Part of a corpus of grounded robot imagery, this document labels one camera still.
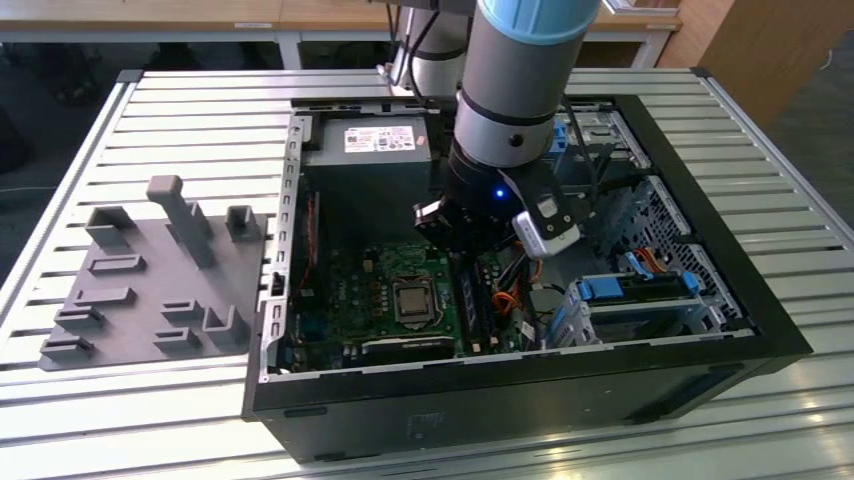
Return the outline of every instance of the wooden cabinet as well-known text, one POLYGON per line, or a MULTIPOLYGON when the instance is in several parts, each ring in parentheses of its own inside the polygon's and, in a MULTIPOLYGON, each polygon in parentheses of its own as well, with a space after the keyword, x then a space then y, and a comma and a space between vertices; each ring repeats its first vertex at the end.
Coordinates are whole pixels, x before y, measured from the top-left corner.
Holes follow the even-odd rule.
POLYGON ((854 27, 854 0, 681 0, 659 67, 708 69, 768 125, 854 27))

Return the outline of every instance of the floor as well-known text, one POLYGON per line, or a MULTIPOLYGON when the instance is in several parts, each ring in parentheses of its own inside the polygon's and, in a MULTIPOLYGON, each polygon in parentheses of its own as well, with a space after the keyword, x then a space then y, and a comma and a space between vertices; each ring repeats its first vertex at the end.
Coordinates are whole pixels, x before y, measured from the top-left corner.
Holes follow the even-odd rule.
MULTIPOLYGON (((205 69, 241 67, 240 49, 230 44, 193 44, 205 69)), ((86 54, 97 60, 92 73, 101 101, 121 69, 141 68, 153 45, 109 45, 86 54)), ((840 216, 854 225, 854 32, 834 49, 832 62, 819 71, 767 130, 788 159, 840 216)), ((0 282, 5 279, 77 147, 97 115, 100 102, 61 107, 25 69, 0 65, 0 106, 33 148, 29 162, 0 174, 0 282)))

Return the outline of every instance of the black wire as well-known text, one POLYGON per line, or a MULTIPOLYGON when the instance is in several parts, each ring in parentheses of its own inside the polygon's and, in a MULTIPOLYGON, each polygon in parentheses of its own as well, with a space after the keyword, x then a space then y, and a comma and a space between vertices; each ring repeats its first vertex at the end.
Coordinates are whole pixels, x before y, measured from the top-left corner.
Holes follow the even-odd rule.
POLYGON ((512 286, 512 280, 517 277, 519 270, 524 265, 524 261, 527 258, 527 255, 524 254, 524 252, 521 252, 519 256, 512 260, 512 262, 509 262, 509 265, 507 265, 507 268, 497 276, 497 279, 495 280, 495 287, 497 288, 499 292, 505 292, 507 290, 509 290, 509 287, 512 286))
POLYGON ((543 288, 545 290, 553 290, 555 292, 557 292, 560 295, 565 295, 565 290, 561 286, 555 285, 553 283, 547 283, 543 285, 543 288))
POLYGON ((400 5, 397 5, 395 20, 391 20, 391 5, 385 4, 385 17, 388 18, 388 36, 391 37, 391 43, 388 44, 388 63, 395 61, 395 47, 397 43, 397 29, 400 28, 400 5))
POLYGON ((389 41, 393 48, 393 44, 396 40, 395 23, 393 23, 393 20, 391 19, 391 5, 388 4, 385 4, 385 18, 388 19, 388 38, 391 39, 389 41))
MULTIPOLYGON (((572 110, 572 105, 569 104, 569 97, 563 95, 560 102, 563 103, 563 108, 565 109, 565 113, 569 116, 569 123, 572 124, 572 133, 575 133, 577 149, 581 153, 584 163, 587 164, 587 169, 589 170, 589 203, 591 205, 595 205, 596 199, 599 198, 599 174, 596 173, 596 164, 589 157, 589 153, 587 152, 587 144, 584 143, 581 128, 577 124, 577 118, 575 117, 575 111, 572 110)), ((564 156, 567 155, 568 151, 569 146, 567 145, 567 148, 563 151, 563 155, 560 156, 560 164, 563 163, 563 160, 565 160, 564 156)))
POLYGON ((407 48, 407 52, 409 54, 408 62, 407 62, 407 70, 409 74, 409 83, 412 84, 412 93, 415 94, 415 99, 417 103, 420 103, 421 107, 427 108, 427 100, 424 100, 424 96, 421 95, 421 91, 417 88, 417 82, 415 81, 415 72, 412 71, 412 62, 415 61, 415 52, 421 47, 421 43, 424 42, 424 38, 427 38, 427 33, 429 33, 429 29, 432 28, 432 24, 436 23, 436 19, 439 18, 439 12, 433 12, 429 20, 427 21, 427 25, 424 25, 424 29, 421 30, 417 39, 415 39, 415 43, 412 44, 412 48, 407 48))
POLYGON ((551 310, 548 310, 547 312, 540 313, 539 317, 536 317, 536 323, 539 323, 540 325, 544 325, 544 326, 551 325, 551 321, 543 322, 543 317, 545 315, 551 315, 552 313, 555 313, 555 309, 553 308, 551 310))

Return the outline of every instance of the white label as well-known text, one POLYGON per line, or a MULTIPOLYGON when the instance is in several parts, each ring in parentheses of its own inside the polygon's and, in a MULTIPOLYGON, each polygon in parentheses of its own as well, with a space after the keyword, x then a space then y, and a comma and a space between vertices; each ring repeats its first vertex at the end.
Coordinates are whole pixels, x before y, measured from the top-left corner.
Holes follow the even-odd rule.
POLYGON ((399 152, 415 150, 412 127, 348 128, 344 132, 344 152, 399 152))
POLYGON ((528 337, 531 341, 536 338, 536 332, 533 331, 533 327, 528 322, 521 322, 521 335, 528 337))
POLYGON ((234 28, 272 28, 272 23, 234 23, 234 28))

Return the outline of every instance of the aluminum extrusion table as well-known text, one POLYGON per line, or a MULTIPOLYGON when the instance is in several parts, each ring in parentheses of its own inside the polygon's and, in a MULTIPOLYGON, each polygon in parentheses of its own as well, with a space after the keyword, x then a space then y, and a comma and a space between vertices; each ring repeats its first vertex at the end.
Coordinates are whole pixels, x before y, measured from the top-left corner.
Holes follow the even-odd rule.
POLYGON ((851 230, 714 80, 687 70, 579 70, 568 92, 640 96, 800 326, 811 357, 669 422, 307 466, 260 424, 238 419, 242 355, 40 371, 38 347, 89 244, 81 225, 92 207, 161 215, 142 201, 145 182, 174 174, 209 215, 240 203, 272 220, 289 99, 388 95, 371 71, 152 72, 116 85, 0 290, 0 477, 850 474, 851 230))

